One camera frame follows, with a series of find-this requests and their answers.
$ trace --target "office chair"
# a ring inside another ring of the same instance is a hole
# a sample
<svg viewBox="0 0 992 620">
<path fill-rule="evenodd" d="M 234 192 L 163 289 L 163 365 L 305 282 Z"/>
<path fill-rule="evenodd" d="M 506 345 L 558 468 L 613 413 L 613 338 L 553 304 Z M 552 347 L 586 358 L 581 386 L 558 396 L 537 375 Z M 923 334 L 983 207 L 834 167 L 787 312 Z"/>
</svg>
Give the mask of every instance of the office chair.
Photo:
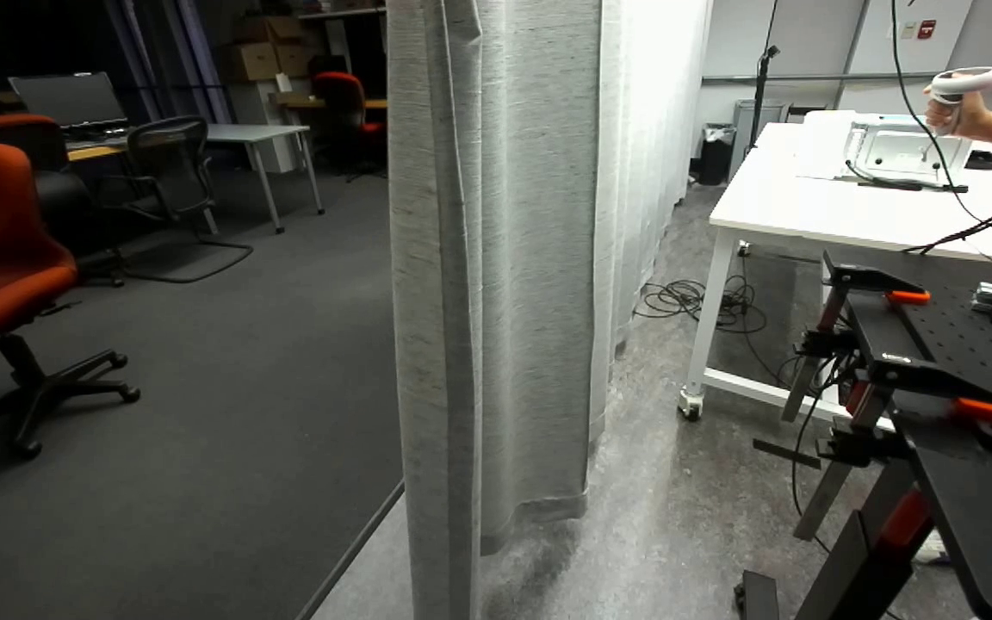
<svg viewBox="0 0 992 620">
<path fill-rule="evenodd" d="M 12 408 L 12 446 L 35 459 L 38 422 L 67 396 L 116 393 L 134 402 L 140 393 L 124 382 L 101 382 L 101 375 L 127 365 L 116 352 L 88 355 L 62 373 L 44 373 L 18 334 L 19 323 L 50 308 L 54 295 L 67 293 L 78 267 L 75 257 L 44 234 L 38 197 L 25 152 L 0 145 L 0 355 L 12 367 L 18 388 L 0 400 L 0 413 Z"/>
<path fill-rule="evenodd" d="M 384 126 L 366 120 L 366 90 L 350 72 L 315 72 L 312 95 L 322 99 L 315 110 L 315 154 L 343 171 L 358 171 L 366 161 L 384 161 Z"/>
<path fill-rule="evenodd" d="M 226 270 L 229 264 L 252 255 L 248 243 L 216 239 L 216 219 L 214 219 L 216 200 L 205 182 L 205 122 L 199 118 L 170 118 L 127 130 L 127 161 L 132 161 L 132 182 L 140 190 L 144 200 L 152 200 L 144 207 L 136 202 L 134 207 L 136 214 L 173 222 L 199 218 L 210 236 L 190 227 L 193 236 L 199 243 L 234 247 L 236 255 L 190 280 L 149 276 L 149 270 L 124 270 L 124 276 L 156 282 L 199 282 L 216 270 Z"/>
<path fill-rule="evenodd" d="M 42 112 L 0 112 L 0 145 L 12 145 L 28 154 L 35 167 L 42 219 L 50 227 L 54 236 L 84 243 L 84 234 L 101 239 L 101 247 L 113 251 L 113 234 L 106 231 L 106 218 L 96 210 L 87 182 L 67 165 L 64 133 L 50 118 Z"/>
</svg>

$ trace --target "wheel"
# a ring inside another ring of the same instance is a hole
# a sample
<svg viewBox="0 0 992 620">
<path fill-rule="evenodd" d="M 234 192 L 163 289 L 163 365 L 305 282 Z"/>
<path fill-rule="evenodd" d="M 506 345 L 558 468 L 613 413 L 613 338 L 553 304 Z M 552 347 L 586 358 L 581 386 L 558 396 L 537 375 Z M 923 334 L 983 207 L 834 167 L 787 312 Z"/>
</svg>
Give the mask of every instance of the wheel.
<svg viewBox="0 0 992 620">
<path fill-rule="evenodd" d="M 689 420 L 689 422 L 692 422 L 692 420 L 702 420 L 702 407 L 700 407 L 700 402 L 679 402 L 675 408 L 679 408 L 679 416 Z"/>
<path fill-rule="evenodd" d="M 42 446 L 44 446 L 42 439 L 18 439 L 12 445 L 18 459 L 25 459 L 25 460 L 38 459 Z"/>
</svg>

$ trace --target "gray carpet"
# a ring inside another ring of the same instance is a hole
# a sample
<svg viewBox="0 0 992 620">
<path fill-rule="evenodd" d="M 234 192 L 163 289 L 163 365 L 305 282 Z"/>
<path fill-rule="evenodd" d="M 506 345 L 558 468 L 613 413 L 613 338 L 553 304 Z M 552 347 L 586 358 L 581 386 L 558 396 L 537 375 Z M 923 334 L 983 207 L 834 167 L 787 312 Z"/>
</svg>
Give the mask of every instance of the gray carpet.
<svg viewBox="0 0 992 620">
<path fill-rule="evenodd" d="M 229 270 L 84 285 L 25 326 L 48 367 L 127 352 L 144 400 L 67 407 L 28 463 L 0 436 L 0 620 L 289 620 L 399 481 L 384 177 L 327 176 L 327 218 L 305 177 L 274 190 L 279 236 L 255 177 L 216 171 L 255 243 Z"/>
</svg>

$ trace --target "power cord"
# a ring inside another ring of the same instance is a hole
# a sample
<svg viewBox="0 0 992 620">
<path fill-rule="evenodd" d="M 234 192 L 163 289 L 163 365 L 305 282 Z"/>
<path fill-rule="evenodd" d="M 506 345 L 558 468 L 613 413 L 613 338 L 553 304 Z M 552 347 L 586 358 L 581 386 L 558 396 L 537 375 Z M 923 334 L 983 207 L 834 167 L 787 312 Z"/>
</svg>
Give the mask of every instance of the power cord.
<svg viewBox="0 0 992 620">
<path fill-rule="evenodd" d="M 929 145 L 938 146 L 938 157 L 940 157 L 940 167 L 942 167 L 942 182 L 948 182 L 953 202 L 974 219 L 974 222 L 963 227 L 963 231 L 942 234 L 942 236 L 925 239 L 925 243 L 901 247 L 907 255 L 929 255 L 938 243 L 963 239 L 963 236 L 970 236 L 970 234 L 977 234 L 977 231 L 987 231 L 987 227 L 992 227 L 992 218 L 983 219 L 983 218 L 963 202 L 963 197 L 960 197 L 956 184 L 953 184 L 948 154 L 942 154 L 932 126 L 929 126 L 925 120 L 918 120 L 918 112 L 914 110 L 910 87 L 907 87 L 907 68 L 901 68 L 901 43 L 898 43 L 898 0 L 890 0 L 890 52 L 892 52 L 892 63 L 896 63 L 898 95 L 901 95 L 907 112 L 914 118 L 914 122 L 917 122 L 917 126 L 929 137 Z"/>
<path fill-rule="evenodd" d="M 689 316 L 700 323 L 706 285 L 694 280 L 670 280 L 666 285 L 640 285 L 636 316 Z M 715 316 L 715 329 L 723 334 L 759 334 L 769 326 L 769 312 L 754 307 L 754 285 L 744 276 L 728 280 L 723 308 Z"/>
</svg>

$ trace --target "curtain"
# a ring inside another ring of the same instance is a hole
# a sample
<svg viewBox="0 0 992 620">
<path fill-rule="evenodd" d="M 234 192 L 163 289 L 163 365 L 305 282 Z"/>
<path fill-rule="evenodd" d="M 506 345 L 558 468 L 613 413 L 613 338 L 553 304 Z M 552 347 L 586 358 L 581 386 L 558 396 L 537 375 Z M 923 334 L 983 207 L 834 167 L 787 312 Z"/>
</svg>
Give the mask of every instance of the curtain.
<svg viewBox="0 0 992 620">
<path fill-rule="evenodd" d="M 713 0 L 601 0 L 591 436 L 611 362 L 686 197 L 710 18 Z"/>
<path fill-rule="evenodd" d="M 116 43 L 149 118 L 229 120 L 196 0 L 106 0 Z"/>
<path fill-rule="evenodd" d="M 412 615 L 475 615 L 478 553 L 581 510 L 597 386 L 686 190 L 706 22 L 710 0 L 388 2 Z"/>
</svg>

